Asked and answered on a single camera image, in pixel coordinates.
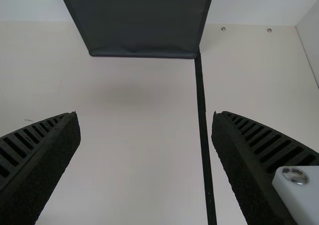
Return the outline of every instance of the metal screw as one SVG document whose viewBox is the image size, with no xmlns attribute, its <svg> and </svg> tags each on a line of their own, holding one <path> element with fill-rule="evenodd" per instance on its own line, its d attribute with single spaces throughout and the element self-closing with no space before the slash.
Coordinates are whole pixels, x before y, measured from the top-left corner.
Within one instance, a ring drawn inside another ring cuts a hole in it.
<svg viewBox="0 0 319 225">
<path fill-rule="evenodd" d="M 309 183 L 308 175 L 299 168 L 285 167 L 282 172 L 284 177 L 292 183 L 299 185 Z"/>
</svg>

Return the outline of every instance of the black vertical strip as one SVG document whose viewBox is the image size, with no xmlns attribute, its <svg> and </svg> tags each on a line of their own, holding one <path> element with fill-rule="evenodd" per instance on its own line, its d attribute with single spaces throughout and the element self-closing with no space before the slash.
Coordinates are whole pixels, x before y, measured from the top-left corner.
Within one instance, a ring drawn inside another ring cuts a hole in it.
<svg viewBox="0 0 319 225">
<path fill-rule="evenodd" d="M 196 74 L 197 107 L 198 107 L 201 159 L 203 163 L 208 225 L 217 225 L 215 200 L 214 200 L 214 192 L 213 192 L 213 178 L 211 175 L 211 165 L 210 165 L 210 156 L 209 156 L 208 134 L 207 134 L 207 124 L 206 124 L 205 92 L 204 92 L 203 71 L 201 66 L 200 52 L 198 52 L 198 55 L 195 58 L 195 74 Z"/>
</svg>

